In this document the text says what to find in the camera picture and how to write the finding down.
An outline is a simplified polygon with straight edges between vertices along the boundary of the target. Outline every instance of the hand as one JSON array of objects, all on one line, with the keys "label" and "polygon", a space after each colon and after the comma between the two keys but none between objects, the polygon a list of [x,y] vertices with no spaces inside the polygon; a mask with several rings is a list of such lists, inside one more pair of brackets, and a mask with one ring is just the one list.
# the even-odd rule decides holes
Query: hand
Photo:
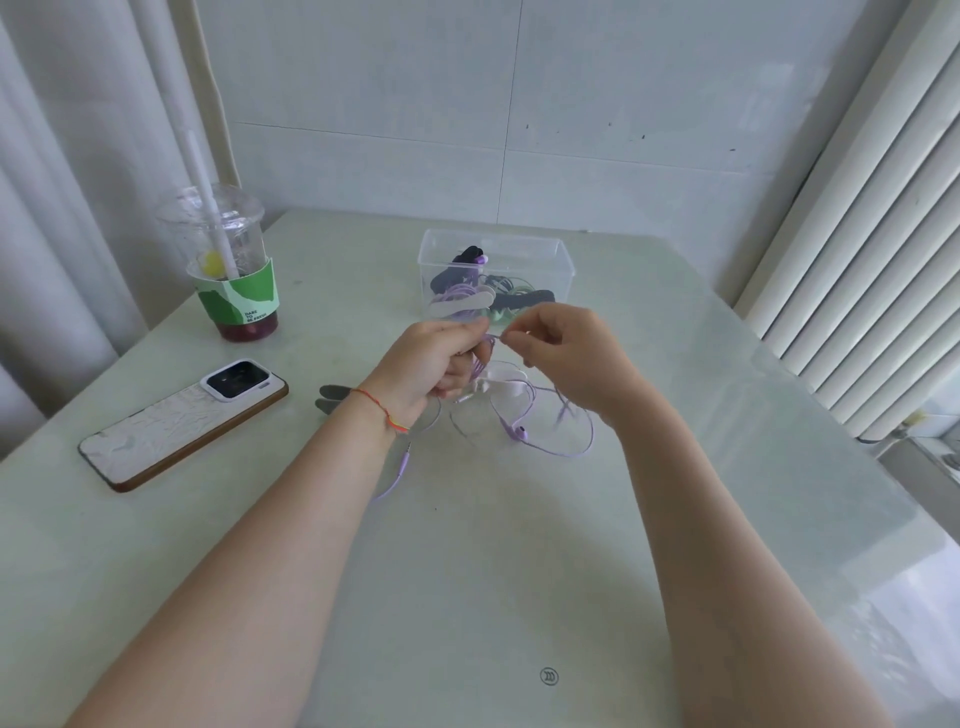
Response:
[{"label": "hand", "polygon": [[417,421],[432,395],[441,400],[457,395],[467,385],[474,356],[490,361],[492,346],[483,340],[490,321],[468,324],[421,321],[405,330],[361,388],[390,410],[401,425]]},{"label": "hand", "polygon": [[575,404],[607,420],[646,382],[607,325],[588,308],[541,303],[517,316],[500,341],[537,367]]}]

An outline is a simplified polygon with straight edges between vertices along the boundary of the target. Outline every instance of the person's right hand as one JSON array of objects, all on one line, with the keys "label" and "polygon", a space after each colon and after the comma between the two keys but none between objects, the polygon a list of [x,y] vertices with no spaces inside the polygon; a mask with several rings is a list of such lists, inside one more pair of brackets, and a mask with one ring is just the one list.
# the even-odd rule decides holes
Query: person's right hand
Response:
[{"label": "person's right hand", "polygon": [[500,341],[575,404],[604,419],[644,386],[612,331],[588,308],[541,303],[517,316]]}]

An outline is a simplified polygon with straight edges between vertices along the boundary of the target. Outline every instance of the transparent plastic box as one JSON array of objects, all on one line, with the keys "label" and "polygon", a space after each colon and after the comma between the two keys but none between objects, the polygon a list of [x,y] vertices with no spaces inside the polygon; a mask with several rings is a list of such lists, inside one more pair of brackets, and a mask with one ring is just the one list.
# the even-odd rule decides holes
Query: transparent plastic box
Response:
[{"label": "transparent plastic box", "polygon": [[[484,258],[467,262],[471,246]],[[532,305],[565,302],[576,273],[559,238],[479,231],[428,230],[417,263],[424,319],[488,316],[494,331]]]}]

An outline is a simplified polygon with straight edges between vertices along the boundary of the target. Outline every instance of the person's left hand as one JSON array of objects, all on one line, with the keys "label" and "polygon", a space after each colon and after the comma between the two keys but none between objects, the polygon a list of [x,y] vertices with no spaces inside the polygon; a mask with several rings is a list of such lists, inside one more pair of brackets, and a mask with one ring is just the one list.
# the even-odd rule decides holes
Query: person's left hand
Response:
[{"label": "person's left hand", "polygon": [[492,346],[484,341],[490,321],[468,324],[421,321],[405,330],[360,385],[383,402],[406,427],[417,421],[427,397],[456,396],[467,385],[473,357],[487,364]]}]

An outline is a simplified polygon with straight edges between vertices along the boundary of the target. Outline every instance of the beige curtain edge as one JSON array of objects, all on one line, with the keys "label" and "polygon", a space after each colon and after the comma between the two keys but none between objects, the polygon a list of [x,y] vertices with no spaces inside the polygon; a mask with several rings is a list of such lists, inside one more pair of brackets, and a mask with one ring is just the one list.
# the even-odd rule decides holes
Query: beige curtain edge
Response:
[{"label": "beige curtain edge", "polygon": [[224,103],[210,68],[210,56],[206,52],[206,40],[197,5],[194,0],[167,0],[167,6],[177,31],[180,53],[190,77],[193,95],[197,99],[200,118],[204,122],[210,154],[217,165],[217,177],[224,184],[239,187],[240,175],[237,173],[233,149],[230,146]]}]

